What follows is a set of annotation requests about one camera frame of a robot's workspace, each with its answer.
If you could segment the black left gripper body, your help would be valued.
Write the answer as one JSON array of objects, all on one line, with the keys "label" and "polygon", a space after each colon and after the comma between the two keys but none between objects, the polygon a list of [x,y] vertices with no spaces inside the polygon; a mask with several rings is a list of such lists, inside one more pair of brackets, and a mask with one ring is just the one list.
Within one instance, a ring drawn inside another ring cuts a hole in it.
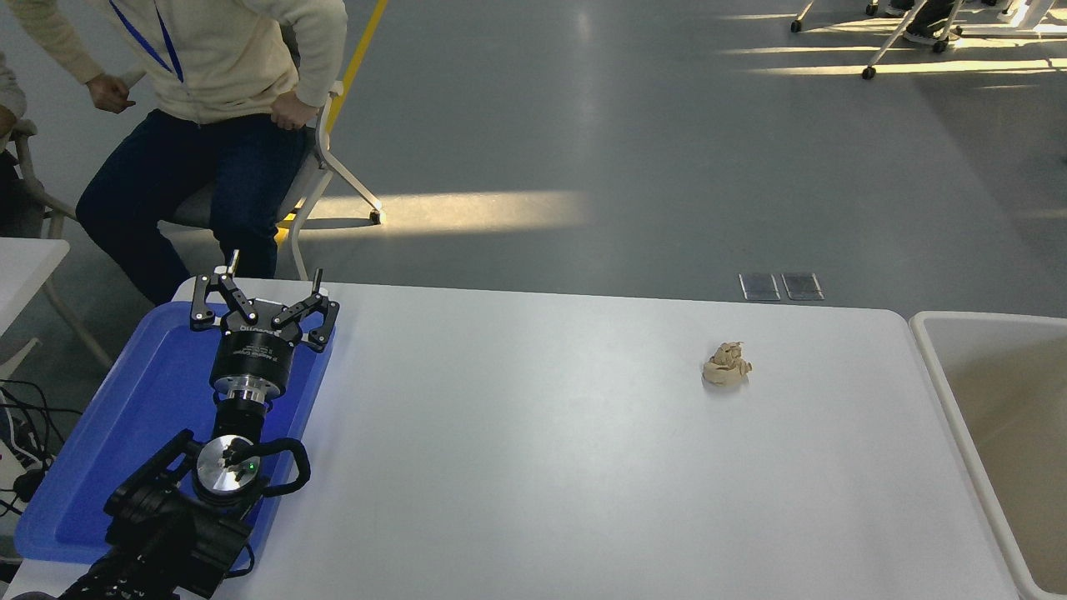
[{"label": "black left gripper body", "polygon": [[229,393],[256,380],[264,394],[287,391],[293,368],[296,344],[303,331],[298,323],[272,327],[286,305],[262,299],[253,300],[255,323],[246,323],[243,315],[232,310],[222,317],[222,336],[211,368],[209,382],[219,393]]}]

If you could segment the person's left hand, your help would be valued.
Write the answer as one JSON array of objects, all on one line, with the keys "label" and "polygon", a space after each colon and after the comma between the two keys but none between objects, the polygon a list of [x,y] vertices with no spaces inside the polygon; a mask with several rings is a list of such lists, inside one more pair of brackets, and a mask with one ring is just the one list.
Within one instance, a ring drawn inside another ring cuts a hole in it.
[{"label": "person's left hand", "polygon": [[299,130],[320,113],[321,107],[302,102],[296,91],[282,92],[278,98],[271,102],[271,121],[278,129],[286,132]]}]

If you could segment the person's right hand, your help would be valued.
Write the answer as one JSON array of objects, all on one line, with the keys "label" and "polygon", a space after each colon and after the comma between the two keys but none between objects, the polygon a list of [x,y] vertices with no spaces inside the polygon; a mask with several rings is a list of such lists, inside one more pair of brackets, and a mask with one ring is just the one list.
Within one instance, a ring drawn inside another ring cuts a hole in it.
[{"label": "person's right hand", "polygon": [[87,88],[87,95],[95,109],[102,110],[103,113],[121,114],[136,106],[134,100],[129,98],[129,88],[110,73],[99,73],[87,80],[84,86]]}]

